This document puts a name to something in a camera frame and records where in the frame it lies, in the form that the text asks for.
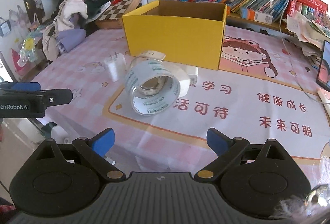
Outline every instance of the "pink tablecloth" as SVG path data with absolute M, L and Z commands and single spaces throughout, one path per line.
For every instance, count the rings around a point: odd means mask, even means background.
M 297 87 L 293 71 L 290 70 L 288 52 L 282 48 L 283 45 L 278 39 L 227 26 L 226 35 L 238 38 L 238 33 L 244 41 L 251 40 L 251 36 L 257 35 L 259 46 L 266 50 L 266 54 L 273 63 L 269 64 L 270 67 L 275 66 L 277 76 L 275 78 L 262 77 L 263 80 L 279 82 L 291 88 Z M 297 48 L 291 45 L 290 50 L 296 66 L 295 71 L 299 73 L 300 83 L 309 92 L 315 92 L 316 71 Z M 121 29 L 99 30 L 87 37 L 70 53 L 60 56 L 43 70 L 33 80 L 41 84 L 41 89 L 70 88 L 74 93 L 74 100 L 70 104 L 49 107 L 46 110 L 47 120 L 44 122 L 49 120 L 56 122 L 69 133 L 71 139 L 78 136 L 91 138 L 105 128 L 113 128 L 116 141 L 107 155 L 115 160 L 118 168 L 126 173 L 129 171 L 191 171 L 195 173 L 213 161 L 216 155 L 207 147 L 200 146 L 199 142 L 186 143 L 180 139 L 173 140 L 168 136 L 155 135 L 148 129 L 141 131 L 133 125 L 102 115 L 102 110 L 109 98 L 121 87 L 121 82 L 113 83 L 110 80 L 103 64 L 106 57 L 115 53 L 124 54 L 128 63 L 132 59 L 128 55 L 124 31 Z M 228 70 L 226 66 L 221 65 L 220 69 Z M 249 73 L 248 76 L 260 78 L 259 73 Z M 203 143 L 205 143 L 205 137 L 206 133 L 202 139 Z M 312 179 L 311 166 L 301 165 L 301 167 Z

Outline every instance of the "yellow cardboard box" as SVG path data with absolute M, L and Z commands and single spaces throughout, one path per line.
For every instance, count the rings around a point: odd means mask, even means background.
M 132 56 L 146 50 L 166 61 L 218 70 L 227 5 L 156 0 L 123 15 Z

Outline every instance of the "metal screw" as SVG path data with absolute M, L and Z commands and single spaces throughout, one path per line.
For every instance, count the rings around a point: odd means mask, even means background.
M 212 178 L 214 176 L 213 172 L 209 170 L 201 170 L 197 173 L 200 178 Z
M 112 178 L 112 179 L 121 178 L 123 175 L 124 174 L 121 171 L 117 171 L 117 170 L 110 171 L 110 172 L 107 173 L 107 177 Z

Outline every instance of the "packing tape roll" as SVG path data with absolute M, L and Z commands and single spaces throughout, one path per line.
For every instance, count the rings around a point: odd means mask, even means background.
M 154 95 L 144 95 L 138 89 L 147 81 L 167 77 L 164 86 Z M 125 91 L 131 105 L 140 115 L 154 115 L 169 108 L 179 97 L 180 82 L 161 61 L 148 59 L 137 63 L 125 77 Z
M 177 64 L 173 64 L 170 62 L 163 62 L 163 65 L 166 69 L 173 74 L 173 76 L 179 81 L 180 83 L 180 93 L 178 98 L 185 96 L 188 93 L 189 85 L 190 85 L 190 78 L 187 73 L 181 69 Z

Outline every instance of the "phone screen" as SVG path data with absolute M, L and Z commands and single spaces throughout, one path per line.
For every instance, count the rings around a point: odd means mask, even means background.
M 327 91 L 330 91 L 330 43 L 328 41 L 324 41 L 323 55 L 316 82 Z

